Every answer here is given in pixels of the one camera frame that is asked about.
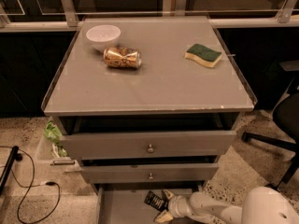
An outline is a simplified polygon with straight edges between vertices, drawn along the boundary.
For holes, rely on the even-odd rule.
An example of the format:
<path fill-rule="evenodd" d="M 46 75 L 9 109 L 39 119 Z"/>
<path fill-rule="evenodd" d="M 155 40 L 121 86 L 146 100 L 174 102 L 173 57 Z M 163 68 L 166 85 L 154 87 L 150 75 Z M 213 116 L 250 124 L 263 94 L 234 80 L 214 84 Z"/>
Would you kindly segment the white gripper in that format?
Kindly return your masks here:
<path fill-rule="evenodd" d="M 186 217 L 191 211 L 187 202 L 187 198 L 175 194 L 169 189 L 163 189 L 162 194 L 168 203 L 168 211 L 163 210 L 155 219 L 156 223 L 162 224 L 171 221 L 174 217 Z"/>

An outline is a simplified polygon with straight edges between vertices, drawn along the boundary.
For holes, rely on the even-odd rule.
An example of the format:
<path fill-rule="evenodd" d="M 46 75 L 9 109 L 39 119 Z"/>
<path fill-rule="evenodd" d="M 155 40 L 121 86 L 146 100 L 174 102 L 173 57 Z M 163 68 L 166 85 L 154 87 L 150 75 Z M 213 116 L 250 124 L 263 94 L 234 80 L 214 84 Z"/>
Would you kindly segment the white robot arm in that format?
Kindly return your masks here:
<path fill-rule="evenodd" d="M 217 201 L 203 192 L 188 197 L 169 194 L 168 209 L 154 219 L 157 223 L 179 217 L 208 223 L 217 217 L 226 224 L 299 224 L 299 215 L 289 201 L 267 187 L 252 189 L 241 207 Z"/>

